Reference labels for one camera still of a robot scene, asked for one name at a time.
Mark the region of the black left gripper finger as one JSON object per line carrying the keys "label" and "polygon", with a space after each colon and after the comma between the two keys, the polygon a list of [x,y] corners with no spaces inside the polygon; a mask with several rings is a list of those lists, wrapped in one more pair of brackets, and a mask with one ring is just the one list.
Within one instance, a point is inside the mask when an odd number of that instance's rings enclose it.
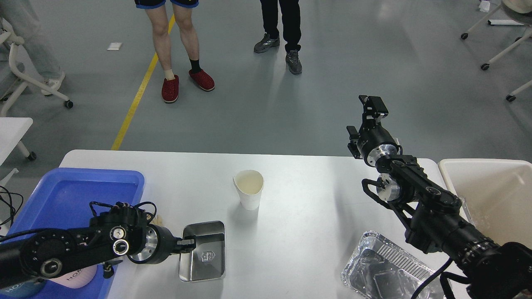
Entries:
{"label": "black left gripper finger", "polygon": [[196,248],[196,236],[177,237],[177,254],[192,253]]}

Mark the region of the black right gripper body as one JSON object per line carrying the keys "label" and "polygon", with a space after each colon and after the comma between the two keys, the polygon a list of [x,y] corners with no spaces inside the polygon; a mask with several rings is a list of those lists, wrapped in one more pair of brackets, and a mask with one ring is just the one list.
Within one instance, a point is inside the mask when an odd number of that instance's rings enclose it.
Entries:
{"label": "black right gripper body", "polygon": [[376,167],[378,159],[385,155],[400,154],[397,139],[384,127],[364,128],[359,130],[357,149],[366,165]]}

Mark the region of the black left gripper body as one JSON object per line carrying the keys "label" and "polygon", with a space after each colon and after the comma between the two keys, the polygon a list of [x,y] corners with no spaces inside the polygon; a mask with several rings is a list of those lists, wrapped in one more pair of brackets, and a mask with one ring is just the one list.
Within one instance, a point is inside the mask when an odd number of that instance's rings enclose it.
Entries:
{"label": "black left gripper body", "polygon": [[158,264],[170,255],[177,254],[182,238],[175,237],[166,227],[148,225],[144,248],[136,254],[128,255],[129,261],[135,264]]}

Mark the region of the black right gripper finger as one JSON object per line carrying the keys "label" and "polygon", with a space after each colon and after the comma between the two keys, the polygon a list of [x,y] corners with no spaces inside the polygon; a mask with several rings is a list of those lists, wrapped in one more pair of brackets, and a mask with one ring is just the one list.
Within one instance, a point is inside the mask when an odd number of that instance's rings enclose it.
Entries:
{"label": "black right gripper finger", "polygon": [[369,131],[381,125],[382,119],[388,116],[388,109],[379,96],[359,95],[363,105],[362,124],[359,131]]}
{"label": "black right gripper finger", "polygon": [[356,127],[352,125],[346,126],[348,135],[349,135],[349,142],[348,142],[348,149],[351,152],[351,155],[355,159],[363,159],[363,155],[361,155],[360,150],[357,147],[357,142],[360,138],[359,132]]}

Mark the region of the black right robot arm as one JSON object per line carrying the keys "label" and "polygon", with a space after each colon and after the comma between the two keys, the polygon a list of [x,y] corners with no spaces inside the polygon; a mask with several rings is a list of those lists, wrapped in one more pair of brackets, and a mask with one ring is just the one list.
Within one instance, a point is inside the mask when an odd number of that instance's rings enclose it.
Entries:
{"label": "black right robot arm", "polygon": [[412,295],[416,299],[435,278],[445,297],[454,298],[450,280],[467,285],[473,299],[515,299],[531,292],[532,256],[521,243],[499,245],[483,235],[460,214],[457,195],[428,179],[416,157],[382,127],[388,109],[378,96],[359,95],[363,105],[360,129],[347,126],[347,145],[356,159],[376,168],[376,181],[362,180],[363,191],[390,209],[405,226],[405,242],[425,254],[443,252],[446,263],[427,278]]}

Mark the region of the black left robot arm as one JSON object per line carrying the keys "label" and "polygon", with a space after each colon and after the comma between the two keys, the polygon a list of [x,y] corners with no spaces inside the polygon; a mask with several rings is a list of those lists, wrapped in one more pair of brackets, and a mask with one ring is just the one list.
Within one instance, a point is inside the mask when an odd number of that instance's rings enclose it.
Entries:
{"label": "black left robot arm", "polygon": [[191,253],[195,236],[175,237],[165,227],[153,224],[154,213],[131,206],[90,202],[107,207],[93,217],[88,227],[38,228],[1,238],[1,288],[35,279],[53,279],[72,271],[101,264],[104,277],[114,274],[114,261],[127,257],[136,264],[162,263],[173,254]]}

